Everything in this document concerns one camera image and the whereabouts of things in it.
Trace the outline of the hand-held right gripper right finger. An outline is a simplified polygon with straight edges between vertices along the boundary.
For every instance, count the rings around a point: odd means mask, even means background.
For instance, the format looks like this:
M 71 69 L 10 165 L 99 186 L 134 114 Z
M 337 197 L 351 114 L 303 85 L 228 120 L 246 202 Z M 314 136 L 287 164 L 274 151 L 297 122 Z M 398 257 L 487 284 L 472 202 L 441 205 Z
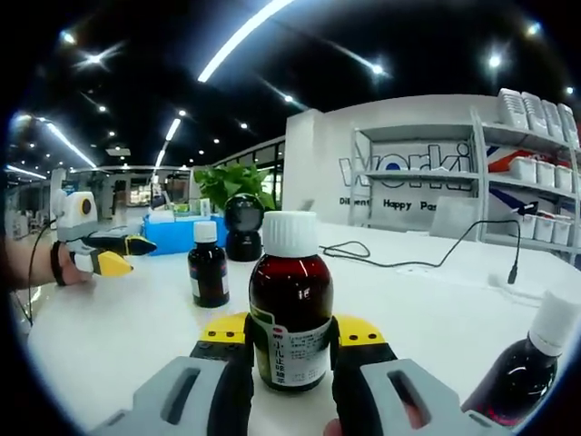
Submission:
M 343 435 L 505 435 L 462 411 L 455 391 L 410 359 L 399 359 L 370 322 L 335 315 L 330 325 L 332 397 Z

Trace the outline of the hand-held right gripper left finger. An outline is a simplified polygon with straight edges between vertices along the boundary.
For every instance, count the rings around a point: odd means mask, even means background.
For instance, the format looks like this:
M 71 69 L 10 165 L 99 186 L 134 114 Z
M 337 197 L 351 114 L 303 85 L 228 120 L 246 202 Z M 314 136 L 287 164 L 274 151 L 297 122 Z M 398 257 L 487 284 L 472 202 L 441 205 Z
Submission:
M 92 435 L 246 435 L 254 394 L 247 312 L 216 318 L 188 356 L 173 359 Z

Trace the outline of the person's left hand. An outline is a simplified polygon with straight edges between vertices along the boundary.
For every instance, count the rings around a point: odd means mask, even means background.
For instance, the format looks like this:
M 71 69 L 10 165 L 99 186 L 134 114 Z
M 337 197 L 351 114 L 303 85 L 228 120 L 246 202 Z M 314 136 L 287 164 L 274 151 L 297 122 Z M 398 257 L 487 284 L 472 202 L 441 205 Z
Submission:
M 63 282 L 66 285 L 90 282 L 93 279 L 91 272 L 83 272 L 76 267 L 70 253 L 66 250 L 59 254 L 59 263 L 62 268 Z

